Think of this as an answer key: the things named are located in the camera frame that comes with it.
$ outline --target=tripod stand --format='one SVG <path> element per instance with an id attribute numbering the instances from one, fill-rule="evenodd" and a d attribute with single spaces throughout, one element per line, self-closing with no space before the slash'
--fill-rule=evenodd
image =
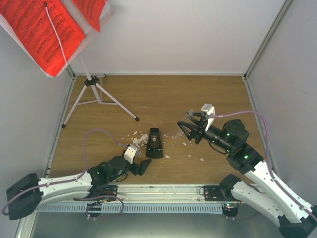
<path id="1" fill-rule="evenodd" d="M 130 112 L 125 106 L 123 106 L 118 100 L 116 100 L 109 92 L 107 92 L 102 86 L 100 86 L 98 84 L 98 81 L 99 79 L 96 77 L 96 76 L 91 76 L 90 73 L 88 72 L 87 70 L 87 67 L 85 65 L 85 62 L 83 60 L 83 58 L 78 55 L 78 58 L 79 58 L 79 61 L 81 63 L 81 65 L 83 66 L 84 68 L 84 71 L 85 71 L 85 74 L 87 76 L 87 80 L 85 81 L 85 85 L 83 87 L 83 89 L 81 90 L 80 94 L 78 95 L 73 107 L 71 108 L 70 112 L 68 113 L 64 123 L 61 125 L 62 128 L 65 128 L 70 116 L 72 115 L 72 113 L 74 112 L 75 108 L 77 105 L 82 105 L 82 104 L 87 104 L 87 103 L 94 103 L 94 102 L 97 102 L 99 104 L 106 104 L 106 105 L 118 105 L 120 106 L 123 110 L 125 110 L 131 117 L 134 118 L 134 120 L 136 121 L 139 121 L 140 119 L 135 116 L 132 112 Z M 94 92 L 94 95 L 96 97 L 96 100 L 92 100 L 92 101 L 88 101 L 88 102 L 83 102 L 83 103 L 79 103 L 79 100 L 81 99 L 81 97 L 83 96 L 84 92 L 86 91 L 86 89 L 91 86 L 93 92 Z M 103 93 L 105 93 L 108 97 L 110 97 L 114 103 L 105 103 L 105 102 L 102 102 L 101 101 L 101 98 L 99 97 L 99 94 L 97 92 L 97 88 L 99 88 Z"/>

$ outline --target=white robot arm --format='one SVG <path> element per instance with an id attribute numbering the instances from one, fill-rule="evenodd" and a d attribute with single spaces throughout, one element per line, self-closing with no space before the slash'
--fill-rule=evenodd
<path id="1" fill-rule="evenodd" d="M 9 219 L 21 219 L 49 203 L 100 196 L 109 182 L 128 172 L 143 175 L 151 159 L 138 165 L 134 158 L 139 154 L 139 147 L 128 145 L 122 156 L 115 156 L 82 174 L 59 178 L 38 178 L 36 174 L 29 174 L 6 190 Z"/>
<path id="2" fill-rule="evenodd" d="M 269 171 L 263 157 L 246 143 L 249 133 L 240 120 L 230 120 L 219 129 L 212 125 L 213 120 L 210 121 L 214 115 L 214 107 L 205 104 L 200 113 L 194 113 L 200 119 L 189 118 L 194 124 L 182 121 L 177 124 L 189 140 L 195 139 L 198 144 L 205 139 L 212 149 L 227 154 L 230 165 L 254 181 L 266 194 L 229 175 L 219 184 L 224 199 L 246 202 L 274 222 L 286 238 L 308 237 L 317 226 L 317 206 L 299 197 L 274 172 Z"/>

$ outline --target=wooden floor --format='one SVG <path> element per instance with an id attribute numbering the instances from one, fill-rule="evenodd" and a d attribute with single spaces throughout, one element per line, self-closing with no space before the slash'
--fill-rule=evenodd
<path id="1" fill-rule="evenodd" d="M 82 89 L 83 81 L 84 78 L 77 79 L 68 110 Z M 132 142 L 132 137 L 140 138 L 141 133 L 149 133 L 150 127 L 158 127 L 162 134 L 167 135 L 163 137 L 163 151 L 170 159 L 153 160 L 142 177 L 130 174 L 126 183 L 219 183 L 230 173 L 242 177 L 231 168 L 226 156 L 213 151 L 206 141 L 202 140 L 196 145 L 190 143 L 185 136 L 171 138 L 177 121 L 184 117 L 185 112 L 190 109 L 199 112 L 205 103 L 212 103 L 217 114 L 250 110 L 250 101 L 241 77 L 108 76 L 102 80 L 102 84 L 140 121 L 136 122 L 119 106 L 97 103 L 78 106 L 60 134 L 51 177 L 82 171 L 83 137 L 88 130 L 108 130 L 120 142 L 128 144 Z M 93 92 L 88 88 L 82 101 L 93 99 Z M 248 143 L 263 154 L 254 116 L 249 114 L 238 118 L 250 132 Z M 214 125 L 222 127 L 227 119 L 216 119 Z M 89 167 L 121 155 L 123 150 L 102 132 L 91 133 L 86 144 Z M 141 147 L 141 151 L 136 162 L 146 159 L 145 146 Z"/>

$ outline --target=gray wall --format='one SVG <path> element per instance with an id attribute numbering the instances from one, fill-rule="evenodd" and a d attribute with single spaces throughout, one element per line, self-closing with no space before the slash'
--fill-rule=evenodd
<path id="1" fill-rule="evenodd" d="M 113 18 L 82 55 L 92 73 L 242 75 L 283 2 L 109 0 Z"/>
<path id="2" fill-rule="evenodd" d="M 5 190 L 27 175 L 43 175 L 70 78 L 47 78 L 0 26 L 0 206 Z M 1 237 L 17 221 L 0 215 Z"/>
<path id="3" fill-rule="evenodd" d="M 317 204 L 317 1 L 296 0 L 251 73 L 281 178 Z"/>

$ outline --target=floor debris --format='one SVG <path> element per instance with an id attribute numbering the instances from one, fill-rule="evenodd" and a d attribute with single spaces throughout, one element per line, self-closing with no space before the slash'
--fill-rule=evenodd
<path id="1" fill-rule="evenodd" d="M 144 134 L 141 136 L 140 139 L 134 138 L 132 143 L 140 147 L 140 145 L 143 146 L 148 143 L 148 138 L 149 138 L 148 134 Z"/>

